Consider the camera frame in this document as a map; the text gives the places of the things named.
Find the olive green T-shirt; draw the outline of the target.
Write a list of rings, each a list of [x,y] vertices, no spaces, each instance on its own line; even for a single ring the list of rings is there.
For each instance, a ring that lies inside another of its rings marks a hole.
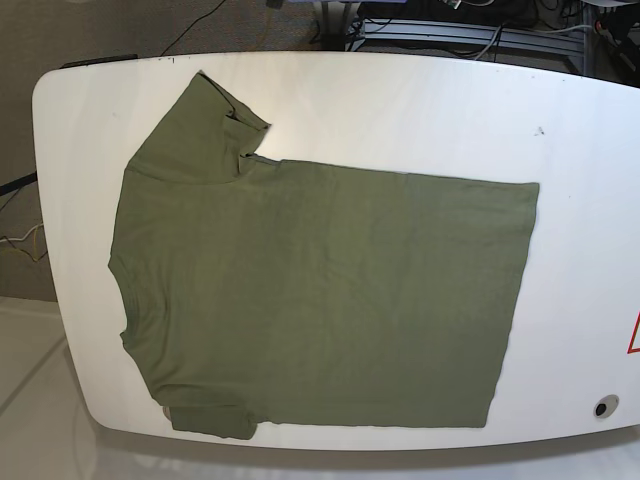
[[[174,429],[486,425],[535,183],[273,161],[203,74],[128,162],[121,339]]]

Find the grey metal table leg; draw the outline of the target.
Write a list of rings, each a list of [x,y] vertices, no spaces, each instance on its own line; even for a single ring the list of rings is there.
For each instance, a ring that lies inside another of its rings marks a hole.
[[[360,1],[313,1],[318,21],[319,42],[323,50],[344,51],[348,30],[360,7]]]

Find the black bar under table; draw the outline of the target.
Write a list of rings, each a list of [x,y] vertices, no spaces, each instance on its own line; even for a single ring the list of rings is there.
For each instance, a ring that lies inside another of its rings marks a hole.
[[[0,196],[8,195],[12,192],[18,191],[38,180],[36,171],[33,171],[27,175],[11,180],[0,186]]]

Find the red warning triangle sticker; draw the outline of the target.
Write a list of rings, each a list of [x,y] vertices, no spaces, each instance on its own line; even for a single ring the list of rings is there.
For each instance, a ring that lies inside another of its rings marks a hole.
[[[640,314],[637,316],[636,322],[634,324],[633,332],[632,332],[631,339],[627,349],[628,354],[638,353],[640,351],[639,326],[640,326]]]

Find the grey metal frame rail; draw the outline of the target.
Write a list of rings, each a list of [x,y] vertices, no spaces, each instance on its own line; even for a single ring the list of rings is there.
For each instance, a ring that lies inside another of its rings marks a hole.
[[[539,30],[423,20],[365,19],[356,24],[344,49],[354,51],[367,41],[407,42],[434,49],[470,47],[469,57],[478,59],[489,50],[549,55],[573,61],[578,68],[590,65],[595,51],[593,27],[576,25]]]

